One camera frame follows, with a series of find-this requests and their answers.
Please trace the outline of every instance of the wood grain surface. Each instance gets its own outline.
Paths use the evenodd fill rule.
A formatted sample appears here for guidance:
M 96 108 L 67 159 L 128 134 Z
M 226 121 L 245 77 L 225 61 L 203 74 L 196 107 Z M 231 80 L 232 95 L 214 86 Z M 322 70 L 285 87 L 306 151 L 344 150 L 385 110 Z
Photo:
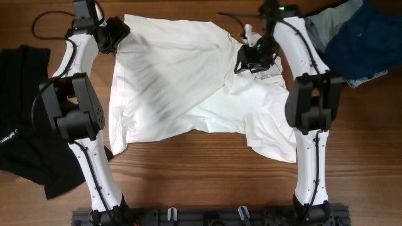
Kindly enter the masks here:
M 234 21 L 218 11 L 254 13 L 262 1 L 100 1 L 107 17 L 135 14 L 150 18 L 212 21 L 238 37 Z M 286 0 L 307 13 L 332 0 Z M 49 75 L 59 67 L 62 41 L 32 37 L 31 23 L 48 10 L 73 11 L 70 0 L 0 0 L 0 48 L 26 44 L 52 51 Z M 43 36 L 64 35 L 71 18 L 51 15 L 37 24 Z M 245 19 L 255 28 L 259 21 Z M 99 55 L 91 81 L 109 110 L 114 56 Z M 290 75 L 284 63 L 284 75 Z M 327 191 L 331 203 L 348 205 L 352 224 L 402 224 L 402 70 L 343 88 L 338 118 L 327 144 Z M 107 128 L 104 142 L 109 146 Z M 130 144 L 111 161 L 117 184 L 130 207 L 236 208 L 290 205 L 297 168 L 256 154 L 241 134 L 191 131 L 160 142 Z M 0 171 L 0 225 L 70 225 L 73 210 L 90 208 L 87 186 L 46 200 L 43 187 Z

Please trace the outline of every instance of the cable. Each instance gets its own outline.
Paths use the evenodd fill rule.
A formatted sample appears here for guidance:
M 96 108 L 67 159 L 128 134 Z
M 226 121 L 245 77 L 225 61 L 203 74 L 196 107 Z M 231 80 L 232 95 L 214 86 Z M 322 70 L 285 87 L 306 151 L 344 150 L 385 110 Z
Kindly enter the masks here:
M 38 103 L 39 98 L 41 97 L 42 93 L 43 93 L 53 82 L 55 82 L 56 80 L 61 79 L 61 78 L 68 72 L 68 70 L 70 69 L 70 67 L 71 67 L 71 65 L 72 65 L 72 63 L 73 63 L 73 60 L 74 60 L 74 58 L 75 58 L 75 54 L 77 53 L 77 45 L 76 45 L 72 40 L 70 40 L 70 39 L 68 39 L 68 38 L 64 38 L 64 37 L 41 37 L 41 36 L 38 36 L 38 35 L 35 33 L 35 24 L 36 24 L 36 22 L 37 22 L 42 16 L 48 15 L 48 14 L 50 14 L 50 13 L 62 13 L 62 14 L 70 15 L 70 16 L 75 16 L 75 15 L 72 14 L 72 13 L 65 12 L 65 11 L 59 11 L 59 10 L 53 10 L 53 11 L 44 12 L 44 13 L 40 14 L 39 16 L 37 16 L 37 17 L 33 20 L 33 22 L 32 22 L 32 27 L 31 27 L 32 35 L 33 35 L 35 38 L 38 38 L 39 40 L 65 40 L 65 41 L 68 41 L 68 42 L 70 42 L 70 43 L 72 44 L 73 52 L 72 52 L 71 57 L 70 57 L 70 59 L 69 59 L 69 61 L 68 61 L 68 63 L 67 63 L 67 66 L 64 68 L 64 71 L 63 71 L 60 75 L 58 75 L 57 77 L 50 78 L 50 79 L 47 81 L 47 83 L 39 90 L 39 92 L 38 92 L 37 95 L 35 96 L 35 98 L 34 98 L 34 100 L 33 100 L 33 103 L 32 103 L 32 108 L 31 108 L 31 123 L 32 123 L 32 126 L 33 126 L 33 129 L 34 129 L 34 130 L 36 130 L 36 125 L 35 125 L 35 108 L 36 108 L 36 105 L 37 105 L 37 103 Z
M 101 8 L 101 6 L 99 5 L 99 3 L 98 3 L 97 1 L 95 1 L 95 3 L 98 5 L 98 7 L 99 7 L 99 9 L 100 9 L 100 11 L 101 11 L 101 13 L 102 13 L 102 19 L 99 21 L 99 24 L 102 24 L 102 23 L 104 22 L 104 12 L 103 12 L 103 9 Z M 32 27 L 31 27 L 32 35 L 33 35 L 35 38 L 38 38 L 39 40 L 65 40 L 65 41 L 68 41 L 68 42 L 70 42 L 70 43 L 72 44 L 73 51 L 72 51 L 72 54 L 71 54 L 70 59 L 68 60 L 67 66 L 64 68 L 64 71 L 63 71 L 60 75 L 58 75 L 58 76 L 56 76 L 56 77 L 53 77 L 53 78 L 50 78 L 50 79 L 47 81 L 47 83 L 39 90 L 39 92 L 37 93 L 37 95 L 35 96 L 35 98 L 34 98 L 34 100 L 33 100 L 32 108 L 31 108 L 31 123 L 32 123 L 32 126 L 33 126 L 34 131 L 36 130 L 36 125 L 35 125 L 35 107 L 36 107 L 36 105 L 37 105 L 37 103 L 38 103 L 39 98 L 41 97 L 42 93 L 43 93 L 51 84 L 53 84 L 53 83 L 54 83 L 55 81 L 57 81 L 57 80 L 60 80 L 60 79 L 70 70 L 70 67 L 71 67 L 71 65 L 72 65 L 72 63 L 73 63 L 73 60 L 74 60 L 74 58 L 75 58 L 75 55 L 77 54 L 77 45 L 76 45 L 72 40 L 70 40 L 70 39 L 68 39 L 68 38 L 64 38 L 64 37 L 41 37 L 41 36 L 38 36 L 38 35 L 35 33 L 35 24 L 36 24 L 36 22 L 37 22 L 42 16 L 47 15 L 47 14 L 50 14 L 50 13 L 62 13 L 62 14 L 70 15 L 70 16 L 75 16 L 75 15 L 72 14 L 72 13 L 65 12 L 65 11 L 59 11 L 59 10 L 44 12 L 44 13 L 40 14 L 39 16 L 37 16 L 37 17 L 34 19 L 34 21 L 32 22 Z M 71 28 L 73 29 L 73 27 L 74 27 L 74 20 L 71 22 Z M 69 143 L 74 143 L 75 145 L 77 145 L 78 147 L 80 147 L 80 149 L 84 152 L 84 156 L 85 156 L 85 158 L 86 158 L 86 160 L 87 160 L 87 162 L 88 162 L 88 166 L 89 166 L 89 169 L 90 169 L 90 173 L 91 173 L 91 175 L 92 175 L 92 179 L 94 180 L 95 188 L 96 188 L 96 190 L 97 190 L 97 192 L 98 192 L 98 194 L 99 194 L 100 200 L 102 201 L 102 204 L 103 204 L 103 206 L 104 206 L 104 208 L 105 208 L 105 210 L 106 210 L 106 212 L 107 212 L 107 214 L 108 214 L 108 216 L 109 216 L 111 222 L 112 222 L 115 226 L 117 226 L 116 219 L 115 219 L 115 218 L 112 216 L 112 214 L 110 213 L 110 210 L 109 210 L 109 208 L 107 207 L 105 198 L 103 197 L 103 194 L 102 194 L 102 192 L 100 191 L 102 188 L 99 186 L 98 181 L 97 181 L 97 179 L 96 179 L 96 176 L 95 176 L 95 173 L 94 173 L 94 168 L 92 167 L 92 163 L 90 162 L 90 158 L 89 158 L 89 155 L 88 155 L 88 153 L 87 153 L 87 149 L 86 149 L 85 147 L 83 147 L 83 145 L 81 145 L 80 143 L 78 143 L 77 141 L 69 141 L 69 140 L 66 140 L 66 139 L 64 139 L 64 138 L 62 138 L 62 137 L 56 137 L 56 136 L 52 136 L 52 137 L 53 137 L 53 138 L 56 138 L 56 139 L 61 139 L 61 140 L 67 141 L 67 142 L 69 142 Z
M 322 131 L 317 131 L 315 133 L 315 186 L 314 186 L 314 191 L 313 191 L 313 196 L 312 196 L 312 200 L 310 202 L 310 204 L 307 207 L 307 211 L 304 214 L 304 217 L 302 218 L 301 222 L 304 222 L 307 217 L 308 214 L 310 214 L 310 210 L 312 209 L 312 206 L 314 204 L 314 200 L 315 200 L 315 195 L 317 194 L 317 190 L 318 190 L 318 184 L 320 183 L 320 151 L 319 151 L 319 145 L 318 142 L 320 141 L 318 138 L 318 135 L 322 133 Z
M 102 204 L 103 204 L 103 206 L 105 207 L 105 211 L 107 212 L 107 215 L 108 215 L 109 218 L 111 219 L 112 223 L 113 223 L 115 226 L 117 226 L 116 219 L 112 216 L 112 214 L 111 214 L 109 208 L 107 207 L 105 198 L 103 197 L 103 194 L 102 194 L 102 192 L 100 191 L 102 188 L 99 186 L 98 181 L 97 181 L 97 179 L 96 179 L 95 172 L 94 172 L 94 168 L 92 167 L 92 163 L 90 162 L 89 155 L 88 155 L 88 152 L 87 152 L 87 148 L 83 147 L 83 145 L 80 144 L 80 143 L 78 143 L 77 141 L 72 141 L 72 143 L 74 143 L 75 145 L 77 145 L 78 147 L 80 147 L 80 149 L 81 149 L 82 152 L 84 153 L 84 156 L 85 156 L 85 158 L 86 158 L 86 160 L 87 160 L 87 162 L 88 162 L 88 167 L 89 167 L 90 173 L 91 173 L 91 175 L 92 175 L 92 179 L 94 180 L 94 183 L 95 183 L 95 188 L 96 188 L 96 190 L 98 191 L 100 200 L 102 201 Z
M 283 24 L 289 26 L 301 38 L 301 40 L 304 42 L 304 44 L 305 44 L 305 46 L 307 48 L 308 55 L 310 56 L 310 59 L 312 61 L 312 66 L 315 69 L 315 71 L 317 73 L 317 78 L 318 78 L 318 91 L 320 91 L 320 95 L 318 96 L 318 106 L 319 106 L 319 108 L 318 108 L 318 118 L 320 120 L 318 120 L 318 123 L 319 123 L 320 128 L 322 128 L 322 120 L 321 120 L 322 108 L 323 108 L 322 81 L 321 81 L 321 74 L 320 74 L 320 71 L 318 71 L 318 67 L 317 67 L 317 64 L 316 64 L 316 62 L 314 60 L 313 53 L 312 53 L 312 51 L 311 51 L 306 39 L 303 37 L 303 35 L 300 33 L 300 31 L 297 28 L 295 28 L 292 24 L 289 24 L 288 22 L 286 22 L 286 21 L 284 21 L 282 19 L 275 19 L 275 18 L 268 18 L 268 19 L 273 20 L 273 21 L 277 21 L 277 22 L 280 22 L 280 23 L 283 23 Z
M 297 28 L 295 28 L 292 24 L 290 24 L 290 23 L 288 23 L 288 22 L 286 22 L 286 21 L 283 21 L 282 19 L 276 19 L 276 18 L 267 18 L 267 19 L 270 19 L 270 20 L 273 20 L 273 21 L 277 21 L 277 22 L 280 22 L 280 23 L 283 23 L 283 24 L 289 26 L 291 29 L 293 29 L 293 30 L 296 32 L 296 34 L 297 34 L 297 35 L 301 38 L 301 40 L 304 42 L 304 44 L 305 44 L 305 46 L 306 46 L 306 49 L 307 49 L 307 52 L 308 52 L 308 55 L 309 55 L 310 58 L 311 58 L 312 66 L 313 66 L 313 68 L 315 69 L 315 71 L 316 71 L 316 73 L 317 73 L 317 78 L 318 78 L 318 90 L 320 91 L 320 95 L 318 96 L 318 105 L 319 105 L 319 108 L 318 108 L 318 111 L 319 111 L 319 112 L 318 112 L 318 118 L 320 119 L 321 116 L 322 116 L 322 108 L 323 108 L 323 93 L 322 93 L 323 90 L 322 90 L 322 81 L 321 81 L 321 79 L 320 79 L 321 74 L 320 74 L 320 72 L 318 71 L 318 67 L 317 67 L 317 64 L 316 64 L 316 62 L 315 62 L 315 60 L 314 60 L 313 53 L 312 53 L 312 51 L 311 51 L 311 49 L 310 49 L 310 47 L 309 47 L 309 45 L 308 45 L 306 39 L 303 37 L 303 35 L 300 33 L 300 31 L 299 31 Z M 322 120 L 319 120 L 319 126 L 320 126 L 320 128 L 322 128 Z M 319 153 L 319 145 L 318 145 L 318 142 L 319 142 L 318 135 L 319 135 L 321 132 L 323 132 L 323 131 L 322 131 L 322 130 L 319 130 L 319 131 L 317 131 L 317 133 L 315 134 L 315 162 L 316 162 L 316 169 L 315 169 L 315 171 L 316 171 L 316 172 L 315 172 L 315 181 L 314 181 L 315 186 L 314 186 L 313 196 L 312 196 L 312 200 L 311 200 L 309 206 L 307 207 L 307 211 L 306 211 L 304 217 L 302 218 L 301 222 L 304 222 L 304 221 L 307 219 L 308 215 L 310 214 L 310 210 L 312 209 L 312 206 L 313 206 L 313 204 L 314 204 L 315 195 L 317 194 L 318 184 L 320 183 L 320 182 L 319 182 L 319 178 L 320 178 L 320 170 L 319 170 L 319 167 L 320 167 L 320 163 L 319 163 L 319 162 L 320 162 L 320 159 L 319 159 L 320 153 Z
M 246 31 L 244 30 L 244 24 L 243 24 L 243 22 L 242 22 L 239 18 L 233 16 L 233 14 L 231 14 L 231 13 L 223 13 L 223 12 L 218 12 L 218 13 L 216 13 L 216 14 L 217 14 L 217 15 L 221 15 L 221 16 L 228 16 L 228 17 L 234 19 L 235 21 L 237 21 L 237 22 L 240 24 L 241 29 L 243 30 L 242 35 L 246 32 Z

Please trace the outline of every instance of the white t-shirt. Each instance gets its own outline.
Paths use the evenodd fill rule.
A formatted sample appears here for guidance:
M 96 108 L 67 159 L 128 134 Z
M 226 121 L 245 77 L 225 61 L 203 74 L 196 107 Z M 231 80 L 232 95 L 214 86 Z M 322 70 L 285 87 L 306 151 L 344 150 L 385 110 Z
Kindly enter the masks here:
M 124 22 L 131 32 L 117 49 L 109 106 L 114 154 L 198 129 L 243 133 L 257 153 L 296 161 L 279 58 L 268 71 L 278 76 L 257 81 L 234 74 L 241 44 L 211 22 L 131 15 Z

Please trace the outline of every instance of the gray fabric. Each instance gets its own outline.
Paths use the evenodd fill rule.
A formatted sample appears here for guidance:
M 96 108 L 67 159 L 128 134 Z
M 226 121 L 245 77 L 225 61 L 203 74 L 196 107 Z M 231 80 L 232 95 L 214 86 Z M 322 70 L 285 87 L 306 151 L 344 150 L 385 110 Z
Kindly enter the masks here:
M 309 16 L 306 20 L 307 34 L 313 46 L 322 54 L 329 41 L 338 34 L 340 27 L 352 17 L 352 15 L 362 6 L 362 0 L 349 0 L 336 8 L 328 8 L 321 13 Z M 388 71 L 374 74 L 373 78 L 361 78 L 358 80 L 346 80 L 353 88 L 358 85 L 387 74 Z

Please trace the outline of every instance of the black cable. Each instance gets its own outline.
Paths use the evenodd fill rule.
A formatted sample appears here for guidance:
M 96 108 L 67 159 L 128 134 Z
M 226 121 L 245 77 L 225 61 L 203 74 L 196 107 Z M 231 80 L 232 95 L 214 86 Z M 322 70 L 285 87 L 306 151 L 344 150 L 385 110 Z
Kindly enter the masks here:
M 98 192 L 98 194 L 99 194 L 100 200 L 102 201 L 103 206 L 105 207 L 105 211 L 106 211 L 107 215 L 108 215 L 109 218 L 111 219 L 112 223 L 113 223 L 115 226 L 117 226 L 116 219 L 112 216 L 111 211 L 110 211 L 109 208 L 107 207 L 105 198 L 103 197 L 103 194 L 102 194 L 102 192 L 100 191 L 102 188 L 99 186 L 98 181 L 97 181 L 97 179 L 96 179 L 95 172 L 94 172 L 94 168 L 92 167 L 92 163 L 90 162 L 89 155 L 88 155 L 88 152 L 87 152 L 87 148 L 85 148 L 82 144 L 78 143 L 77 141 L 72 141 L 72 143 L 74 143 L 74 144 L 76 144 L 78 147 L 80 147 L 80 149 L 81 149 L 82 152 L 84 153 L 85 158 L 86 158 L 86 160 L 87 160 L 87 162 L 88 162 L 88 167 L 89 167 L 90 173 L 91 173 L 91 175 L 92 175 L 92 179 L 94 180 L 94 183 L 95 183 L 95 189 L 97 190 L 97 192 Z
M 48 87 L 49 87 L 53 82 L 55 82 L 56 80 L 61 79 L 61 78 L 68 72 L 68 70 L 70 69 L 70 67 L 71 67 L 71 65 L 72 65 L 72 63 L 73 63 L 73 60 L 74 60 L 74 58 L 75 58 L 75 54 L 77 53 L 77 45 L 76 45 L 72 40 L 70 40 L 70 39 L 68 39 L 68 38 L 64 38 L 64 37 L 41 37 L 41 36 L 38 36 L 38 35 L 35 33 L 35 24 L 36 24 L 36 22 L 37 22 L 42 16 L 48 15 L 48 14 L 50 14 L 50 13 L 62 13 L 62 14 L 70 15 L 70 16 L 75 16 L 75 15 L 72 14 L 72 13 L 65 12 L 65 11 L 59 11 L 59 10 L 53 10 L 53 11 L 44 12 L 44 13 L 40 14 L 39 16 L 37 16 L 37 17 L 33 20 L 33 22 L 32 22 L 32 27 L 31 27 L 32 35 L 33 35 L 35 38 L 38 38 L 39 40 L 65 40 L 65 41 L 68 41 L 68 42 L 70 42 L 70 43 L 72 44 L 73 52 L 72 52 L 71 57 L 70 57 L 70 59 L 69 59 L 69 61 L 68 61 L 68 63 L 67 63 L 67 66 L 64 68 L 64 71 L 63 71 L 60 75 L 58 75 L 57 77 L 50 78 L 50 79 L 47 81 L 47 83 L 39 90 L 39 92 L 38 92 L 37 95 L 35 96 L 35 98 L 34 98 L 34 100 L 33 100 L 33 103 L 32 103 L 32 108 L 31 108 L 31 123 L 32 123 L 32 126 L 33 126 L 33 129 L 34 129 L 34 130 L 36 130 L 36 125 L 35 125 L 35 108 L 36 108 L 36 105 L 37 105 L 37 103 L 38 103 L 39 98 L 41 97 L 42 93 L 46 90 L 46 88 L 48 88 Z
M 297 28 L 295 28 L 292 24 L 289 24 L 288 22 L 283 21 L 282 19 L 276 19 L 276 18 L 267 18 L 267 19 L 270 19 L 270 20 L 273 20 L 273 21 L 277 21 L 277 22 L 280 22 L 280 23 L 283 23 L 283 24 L 289 26 L 291 29 L 293 29 L 293 30 L 296 32 L 296 34 L 297 34 L 297 35 L 301 38 L 301 40 L 304 42 L 304 45 L 305 45 L 306 48 L 307 48 L 308 55 L 309 55 L 310 58 L 311 58 L 312 66 L 313 66 L 313 68 L 315 69 L 315 71 L 316 71 L 316 73 L 317 73 L 317 78 L 318 78 L 318 91 L 320 91 L 320 95 L 318 96 L 318 106 L 319 106 L 319 108 L 318 108 L 318 118 L 319 118 L 320 120 L 318 121 L 318 123 L 319 123 L 320 128 L 322 128 L 322 120 L 321 120 L 321 117 L 322 117 L 322 108 L 323 108 L 323 93 L 322 93 L 323 90 L 322 90 L 321 74 L 320 74 L 320 71 L 318 71 L 317 63 L 316 63 L 315 60 L 314 60 L 313 53 L 312 53 L 312 51 L 311 51 L 311 49 L 310 49 L 310 47 L 309 47 L 309 45 L 308 45 L 306 39 L 303 37 L 303 35 L 300 33 L 300 31 L 299 31 Z
M 224 14 L 230 14 L 231 16 L 243 17 L 243 18 L 259 18 L 257 14 L 244 14 L 244 13 L 224 13 Z
M 241 29 L 243 30 L 242 35 L 245 34 L 246 31 L 244 30 L 244 24 L 243 24 L 243 22 L 242 22 L 239 18 L 233 16 L 233 14 L 231 14 L 231 13 L 218 12 L 218 13 L 216 13 L 216 14 L 217 14 L 217 15 L 221 15 L 221 16 L 228 16 L 228 17 L 234 19 L 235 21 L 237 21 L 237 22 L 240 24 Z
M 103 9 L 101 8 L 101 6 L 99 5 L 99 3 L 98 3 L 97 1 L 95 1 L 95 3 L 98 5 L 98 7 L 99 7 L 99 9 L 100 9 L 100 11 L 101 11 L 101 13 L 102 13 L 102 17 L 103 17 L 103 18 L 99 21 L 100 24 L 102 24 L 103 21 L 104 21 L 104 12 L 103 12 Z M 44 13 L 40 14 L 39 16 L 37 16 L 37 17 L 34 19 L 34 21 L 32 22 L 32 27 L 31 27 L 32 35 L 33 35 L 35 38 L 38 38 L 39 40 L 65 40 L 65 41 L 68 41 L 68 42 L 70 42 L 70 43 L 72 44 L 73 52 L 72 52 L 72 54 L 71 54 L 70 59 L 68 60 L 67 66 L 64 68 L 64 71 L 63 71 L 60 75 L 58 75 L 58 76 L 56 76 L 56 77 L 53 77 L 53 78 L 50 78 L 50 79 L 47 81 L 47 83 L 39 90 L 39 92 L 38 92 L 37 95 L 35 96 L 35 99 L 33 100 L 32 108 L 31 108 L 31 122 L 32 122 L 32 126 L 33 126 L 33 128 L 34 128 L 34 131 L 36 130 L 36 125 L 35 125 L 35 107 L 36 107 L 36 105 L 37 105 L 37 102 L 38 102 L 39 98 L 41 97 L 42 93 L 43 93 L 52 83 L 54 83 L 56 80 L 61 79 L 61 78 L 70 70 L 70 67 L 71 67 L 71 65 L 72 65 L 72 63 L 73 63 L 73 60 L 74 60 L 74 58 L 75 58 L 75 55 L 77 54 L 77 45 L 76 45 L 72 40 L 70 40 L 70 39 L 68 39 L 68 38 L 64 38 L 64 37 L 41 37 L 41 36 L 38 36 L 38 35 L 35 33 L 35 24 L 36 24 L 36 22 L 37 22 L 42 16 L 47 15 L 47 14 L 50 14 L 50 13 L 62 13 L 62 14 L 70 15 L 70 16 L 75 16 L 75 15 L 72 14 L 72 13 L 65 12 L 65 11 L 59 11 L 59 10 L 44 12 Z M 74 26 L 74 20 L 71 22 L 71 28 L 72 28 L 72 29 L 73 29 L 73 26 Z M 107 212 L 109 218 L 111 219 L 111 222 L 112 222 L 115 226 L 117 226 L 116 219 L 113 218 L 112 214 L 110 213 L 110 210 L 109 210 L 109 208 L 107 207 L 106 201 L 105 201 L 105 199 L 104 199 L 104 197 L 103 197 L 103 194 L 102 194 L 102 192 L 100 191 L 102 188 L 99 186 L 98 181 L 97 181 L 97 179 L 96 179 L 96 176 L 95 176 L 95 173 L 94 173 L 94 169 L 93 169 L 93 167 L 92 167 L 92 163 L 90 162 L 90 158 L 89 158 L 89 155 L 88 155 L 88 153 L 87 153 L 87 149 L 86 149 L 85 147 L 83 147 L 83 145 L 81 145 L 80 143 L 78 143 L 77 141 L 68 141 L 68 140 L 66 140 L 66 139 L 64 139 L 64 138 L 62 138 L 62 137 L 55 137 L 55 136 L 52 136 L 52 137 L 57 138 L 57 139 L 62 139 L 62 140 L 67 141 L 67 142 L 69 142 L 69 143 L 74 143 L 74 144 L 76 144 L 78 147 L 80 147 L 80 149 L 83 151 L 83 153 L 84 153 L 84 155 L 85 155 L 85 158 L 86 158 L 86 160 L 87 160 L 87 162 L 88 162 L 88 166 L 89 166 L 89 169 L 90 169 L 90 173 L 91 173 L 91 175 L 92 175 L 92 179 L 94 180 L 95 188 L 96 188 L 96 190 L 97 190 L 97 192 L 98 192 L 98 194 L 99 194 L 100 200 L 102 201 L 102 204 L 103 204 L 103 206 L 104 206 L 104 208 L 105 208 L 105 210 L 106 210 L 106 212 Z
M 307 207 L 307 211 L 304 214 L 304 217 L 302 218 L 301 222 L 304 222 L 307 217 L 308 214 L 310 214 L 310 210 L 312 209 L 312 206 L 314 204 L 314 200 L 315 200 L 315 195 L 317 194 L 317 190 L 318 190 L 318 184 L 320 183 L 320 151 L 319 151 L 319 145 L 318 142 L 320 141 L 320 139 L 318 138 L 318 135 L 321 133 L 322 131 L 317 131 L 315 133 L 315 186 L 314 186 L 314 191 L 313 191 L 313 196 L 312 196 L 312 200 L 309 204 L 309 206 Z
M 316 64 L 316 62 L 315 62 L 315 60 L 314 60 L 313 53 L 312 53 L 312 51 L 311 51 L 311 49 L 310 49 L 310 47 L 309 47 L 309 45 L 308 45 L 306 39 L 303 37 L 303 35 L 300 33 L 300 31 L 299 31 L 297 28 L 295 28 L 292 24 L 290 24 L 290 23 L 288 23 L 288 22 L 286 22 L 286 21 L 283 21 L 282 19 L 276 19 L 276 18 L 267 18 L 267 19 L 270 19 L 270 20 L 273 20 L 273 21 L 277 21 L 277 22 L 280 22 L 280 23 L 283 23 L 283 24 L 289 26 L 291 29 L 293 29 L 293 30 L 296 32 L 296 34 L 297 34 L 297 35 L 301 38 L 301 40 L 304 42 L 304 44 L 305 44 L 305 46 L 306 46 L 306 49 L 307 49 L 307 52 L 308 52 L 308 55 L 309 55 L 310 58 L 311 58 L 312 66 L 313 66 L 313 68 L 315 69 L 315 71 L 316 71 L 316 73 L 317 73 L 317 78 L 318 78 L 318 90 L 320 91 L 320 95 L 318 96 L 318 105 L 319 105 L 319 109 L 318 109 L 318 111 L 319 111 L 319 112 L 318 112 L 318 118 L 321 119 L 321 116 L 322 116 L 322 108 L 323 108 L 323 93 L 322 93 L 323 90 L 322 90 L 322 81 L 321 81 L 321 79 L 320 79 L 321 74 L 320 74 L 320 72 L 318 71 L 318 67 L 317 67 L 317 64 Z M 319 120 L 319 124 L 320 124 L 320 128 L 322 128 L 322 120 Z M 308 215 L 310 214 L 310 210 L 312 209 L 312 206 L 313 206 L 313 204 L 314 204 L 315 195 L 317 194 L 318 184 L 320 183 L 320 181 L 319 181 L 319 178 L 320 178 L 320 170 L 319 170 L 319 167 L 320 167 L 320 163 L 319 163 L 319 161 L 320 161 L 320 159 L 319 159 L 320 153 L 319 153 L 319 145 L 318 145 L 318 142 L 319 142 L 318 135 L 319 135 L 321 132 L 323 132 L 323 131 L 322 131 L 322 130 L 319 130 L 319 131 L 317 131 L 317 133 L 315 134 L 315 157 L 316 157 L 316 159 L 315 159 L 315 162 L 316 162 L 316 170 L 315 170 L 315 171 L 316 171 L 316 173 L 315 173 L 315 181 L 314 181 L 315 186 L 314 186 L 313 196 L 312 196 L 312 200 L 311 200 L 309 206 L 307 207 L 307 211 L 306 211 L 304 217 L 302 218 L 301 222 L 304 222 L 304 221 L 307 219 Z

